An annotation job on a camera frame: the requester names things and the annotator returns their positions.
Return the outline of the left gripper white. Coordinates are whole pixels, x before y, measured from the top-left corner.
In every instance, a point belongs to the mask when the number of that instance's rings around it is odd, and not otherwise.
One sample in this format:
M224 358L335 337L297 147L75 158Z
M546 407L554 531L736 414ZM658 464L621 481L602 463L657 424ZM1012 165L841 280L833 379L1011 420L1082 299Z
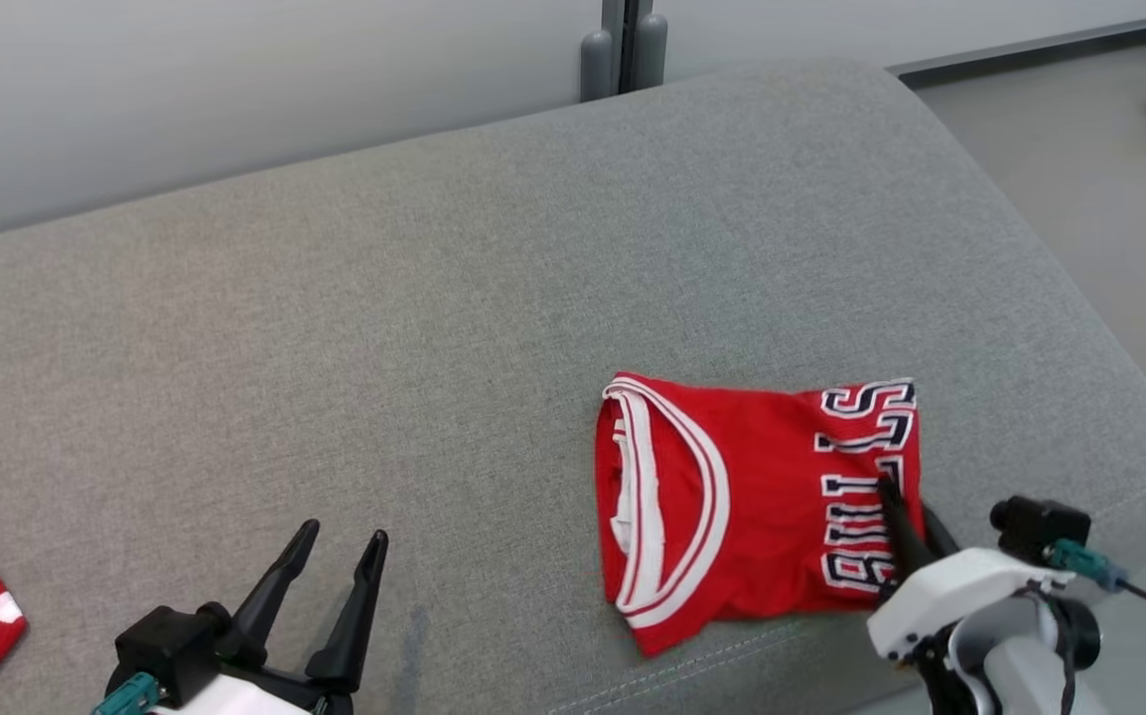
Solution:
M300 525L269 569L231 615L229 629L218 642L227 662L261 668L267 641L293 580L303 573L320 531L317 519ZM354 573L354 587L325 645L307 661L305 674L262 668L212 674L205 686L179 701L168 679L148 669L160 686L151 714L352 714L362 682L380 580L388 552L388 534L374 531Z

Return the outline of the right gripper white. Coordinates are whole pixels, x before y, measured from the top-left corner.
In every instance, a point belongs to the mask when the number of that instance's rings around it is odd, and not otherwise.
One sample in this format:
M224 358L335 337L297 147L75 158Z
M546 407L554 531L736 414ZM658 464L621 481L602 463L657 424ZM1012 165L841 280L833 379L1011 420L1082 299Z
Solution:
M1046 567L1033 566L996 549L960 551L957 539L928 505L923 505L926 535L923 540L911 520L906 498L892 477L881 477L877 492L898 586L890 599L868 616L869 638L882 659L904 659L915 649L912 637L932 637L1027 586L1046 587ZM931 564L931 557L942 560Z

